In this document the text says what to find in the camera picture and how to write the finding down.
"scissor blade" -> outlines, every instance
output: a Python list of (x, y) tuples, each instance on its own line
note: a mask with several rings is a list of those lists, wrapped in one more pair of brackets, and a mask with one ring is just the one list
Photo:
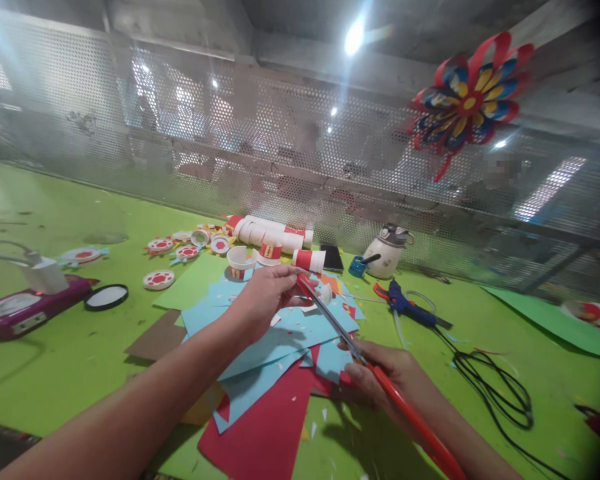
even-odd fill
[(342, 325), (340, 325), (340, 322), (338, 322), (338, 320), (336, 320), (336, 318), (329, 311), (329, 308), (327, 308), (327, 306), (322, 301), (322, 299), (316, 295), (316, 293), (313, 290), (311, 284), (309, 284), (308, 282), (304, 281), (302, 277), (299, 277), (298, 281), (304, 282), (304, 284), (309, 287), (307, 290), (308, 290), (308, 292), (309, 292), (309, 294), (311, 296), (311, 299), (313, 300), (313, 302), (318, 307), (318, 310), (320, 310), (324, 314), (324, 316), (327, 318), (327, 320), (329, 320), (329, 323), (335, 329), (335, 331), (338, 333), (338, 336), (340, 337), (340, 339), (347, 346), (347, 348), (349, 349), (349, 352), (351, 352), (351, 354), (356, 359), (360, 360), (360, 362), (363, 365), (366, 365), (367, 364), (367, 360), (365, 360), (364, 356), (362, 355), (362, 352), (360, 352), (360, 350), (358, 349), (358, 347), (355, 346), (354, 342), (351, 341), (351, 337), (349, 336), (349, 332), (347, 332), (346, 330), (344, 330), (344, 328), (342, 328)]

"brown cardboard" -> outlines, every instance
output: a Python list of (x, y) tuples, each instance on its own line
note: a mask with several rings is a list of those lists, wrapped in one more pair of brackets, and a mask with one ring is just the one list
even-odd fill
[(178, 347), (187, 333), (186, 328), (174, 325), (180, 310), (167, 310), (160, 319), (140, 335), (125, 353), (147, 360), (160, 360)]

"red scissors handle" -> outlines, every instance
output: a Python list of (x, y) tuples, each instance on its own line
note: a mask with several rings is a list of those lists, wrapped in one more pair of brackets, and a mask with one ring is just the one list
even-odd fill
[(431, 460), (450, 480), (465, 480), (466, 476), (454, 456), (447, 450), (433, 430), (431, 430), (430, 426), (427, 425), (427, 422), (420, 416), (418, 411), (407, 403), (384, 370), (380, 366), (370, 363), (367, 364), (367, 368), (373, 372), (384, 391), (391, 397), (391, 400), (400, 408), (401, 412), (420, 435), (422, 435), (425, 440), (425, 445), (422, 445), (422, 448), (424, 448)]

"perforated metal sheet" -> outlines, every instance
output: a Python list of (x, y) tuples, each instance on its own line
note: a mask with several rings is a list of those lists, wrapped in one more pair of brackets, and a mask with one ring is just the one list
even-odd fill
[[(414, 115), (392, 99), (0, 11), (0, 159), (214, 217), (313, 227), (356, 253), (398, 223), (416, 238), (404, 266), (510, 289), (600, 240), (600, 147), (508, 128), (432, 183), (442, 158), (413, 149)], [(600, 300), (598, 264), (587, 254), (540, 294)]]

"fluorescent light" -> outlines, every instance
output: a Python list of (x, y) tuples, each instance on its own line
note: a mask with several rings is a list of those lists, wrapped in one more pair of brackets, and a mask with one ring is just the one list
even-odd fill
[(364, 36), (365, 24), (362, 18), (358, 18), (347, 32), (347, 37), (345, 38), (345, 53), (348, 56), (352, 57), (360, 50)]

